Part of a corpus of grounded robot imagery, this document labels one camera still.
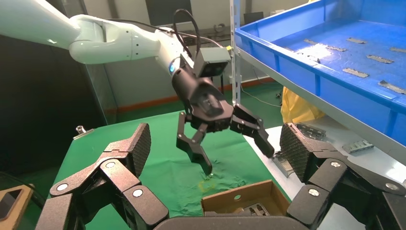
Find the black cable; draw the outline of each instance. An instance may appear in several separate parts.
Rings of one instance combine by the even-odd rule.
[[[134,20],[129,20],[129,19],[107,19],[108,21],[113,21],[113,22],[118,22],[118,23],[135,23],[135,24],[140,24],[140,25],[144,25],[144,26],[147,26],[147,27],[149,27],[149,28],[153,28],[153,29],[156,29],[156,30],[159,30],[159,31],[163,31],[163,32],[167,32],[167,33],[169,33],[169,34],[174,34],[175,33],[175,31],[173,31],[173,30],[166,30],[166,29],[162,29],[162,28],[159,28],[159,27],[157,27],[157,26],[153,26],[153,25],[149,25],[149,24],[147,24],[147,23],[142,23],[142,22],[138,22],[138,21],[134,21]],[[183,36],[186,36],[186,37],[193,37],[193,38],[197,38],[197,36],[196,35],[193,35],[193,34],[187,34],[187,33],[183,33],[183,32],[178,32],[180,35],[183,35]],[[208,37],[200,37],[202,40],[206,40],[206,41],[208,41],[208,42],[211,42],[211,43],[214,43],[214,44],[216,44],[217,46],[219,46],[219,47],[223,47],[220,43],[218,43],[218,42],[216,42],[215,40],[213,40],[213,39],[210,39],[210,38],[208,38]]]
[[[12,176],[12,175],[10,175],[10,174],[8,174],[8,173],[6,173],[6,172],[1,172],[1,171],[0,171],[0,175],[3,175],[3,176],[5,176],[5,177],[7,177],[7,178],[9,178],[9,179],[11,179],[11,180],[17,181],[17,182],[22,183],[23,185],[25,185],[25,186],[31,188],[31,189],[33,190],[32,200],[34,201],[34,203],[35,203],[40,209],[43,209],[43,207],[44,207],[44,205],[45,205],[46,199],[45,199],[45,197],[43,197],[43,196],[38,192],[38,190],[36,190],[32,185],[30,185],[30,184],[28,184],[28,183],[26,183],[26,182],[24,182],[24,181],[18,179],[17,177]]]
[[[200,50],[200,43],[201,43],[201,41],[200,41],[199,28],[198,28],[198,26],[197,26],[197,23],[196,23],[195,19],[193,18],[192,14],[191,14],[189,11],[187,11],[187,10],[185,10],[185,9],[177,9],[177,10],[175,11],[175,13],[173,14],[173,30],[175,31],[175,35],[176,35],[176,37],[178,38],[179,42],[182,44],[182,46],[183,46],[183,48],[185,49],[185,51],[188,53],[189,57],[192,58],[192,53],[190,52],[189,48],[186,46],[186,44],[185,44],[185,43],[183,42],[183,40],[181,39],[181,37],[180,37],[180,35],[179,35],[179,32],[178,32],[178,28],[177,28],[177,26],[176,26],[176,15],[177,15],[178,13],[183,13],[183,14],[185,14],[185,15],[188,16],[188,17],[190,18],[190,20],[192,21],[194,30],[195,30],[195,32],[196,32],[196,38],[197,38],[197,41],[196,41],[196,53],[199,52],[199,50]]]

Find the green table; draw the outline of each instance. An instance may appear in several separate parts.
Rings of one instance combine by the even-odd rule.
[[[140,123],[151,130],[151,152],[140,176],[169,209],[171,217],[201,216],[200,200],[246,184],[273,179],[242,135],[225,130],[209,133],[203,141],[213,164],[213,175],[204,175],[200,165],[176,148],[179,113],[169,113],[97,128],[74,140],[56,176],[55,183],[94,163],[113,141],[129,138]],[[186,126],[191,137],[196,130]],[[111,205],[101,209],[87,229],[128,229]]]

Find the blue plastic tray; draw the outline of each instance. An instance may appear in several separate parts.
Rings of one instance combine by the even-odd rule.
[[[406,145],[405,25],[406,0],[319,0],[237,29],[236,44]]]

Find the orange baseboard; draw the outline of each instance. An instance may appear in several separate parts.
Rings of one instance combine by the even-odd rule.
[[[249,81],[249,82],[245,82],[242,83],[242,87],[251,87],[251,86],[255,86],[255,85],[259,85],[262,82],[274,82],[275,80],[272,78],[264,78],[259,80],[253,80],[253,81]],[[224,90],[225,91],[230,91],[232,90],[231,84],[227,84],[224,86]],[[141,103],[137,103],[137,104],[131,104],[131,105],[127,105],[127,106],[121,106],[117,108],[117,112],[118,113],[123,113],[123,112],[129,112],[129,111],[133,111],[136,109],[143,109],[143,108],[148,108],[148,107],[152,107],[152,106],[157,106],[157,105],[161,105],[161,104],[165,104],[165,103],[169,103],[169,102],[175,102],[179,100],[178,96],[171,96],[171,97],[165,97],[165,98],[161,98],[161,99],[156,99],[156,100],[152,100],[152,101],[147,101],[147,102],[141,102]]]

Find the cardboard box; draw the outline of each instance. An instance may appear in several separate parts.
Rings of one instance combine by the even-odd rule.
[[[270,216],[285,216],[290,202],[272,180],[250,184],[222,193],[203,197],[205,216],[242,213],[244,208],[260,203]]]

